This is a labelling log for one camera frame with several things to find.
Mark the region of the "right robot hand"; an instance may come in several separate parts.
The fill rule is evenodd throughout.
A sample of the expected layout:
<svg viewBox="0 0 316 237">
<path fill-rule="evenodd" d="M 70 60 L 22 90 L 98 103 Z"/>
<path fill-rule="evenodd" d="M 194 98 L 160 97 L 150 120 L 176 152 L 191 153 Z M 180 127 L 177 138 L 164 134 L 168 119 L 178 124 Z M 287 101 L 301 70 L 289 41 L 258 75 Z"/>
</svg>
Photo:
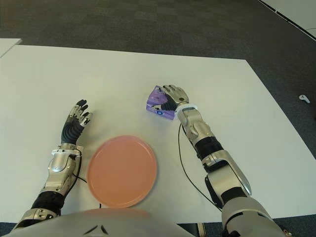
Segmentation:
<svg viewBox="0 0 316 237">
<path fill-rule="evenodd" d="M 179 106 L 189 103 L 186 92 L 180 87 L 164 85 L 159 87 L 159 90 L 164 93 L 167 102 L 152 106 L 155 110 L 176 111 Z"/>
</svg>

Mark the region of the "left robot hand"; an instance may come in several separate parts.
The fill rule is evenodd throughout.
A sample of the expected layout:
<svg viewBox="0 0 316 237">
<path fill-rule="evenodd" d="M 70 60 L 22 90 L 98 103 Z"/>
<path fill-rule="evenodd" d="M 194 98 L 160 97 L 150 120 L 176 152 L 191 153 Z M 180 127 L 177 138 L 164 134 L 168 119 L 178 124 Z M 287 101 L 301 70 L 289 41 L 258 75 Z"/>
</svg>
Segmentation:
<svg viewBox="0 0 316 237">
<path fill-rule="evenodd" d="M 61 132 L 61 144 L 77 143 L 84 128 L 91 121 L 92 113 L 85 112 L 88 108 L 86 100 L 81 99 L 70 110 Z"/>
</svg>

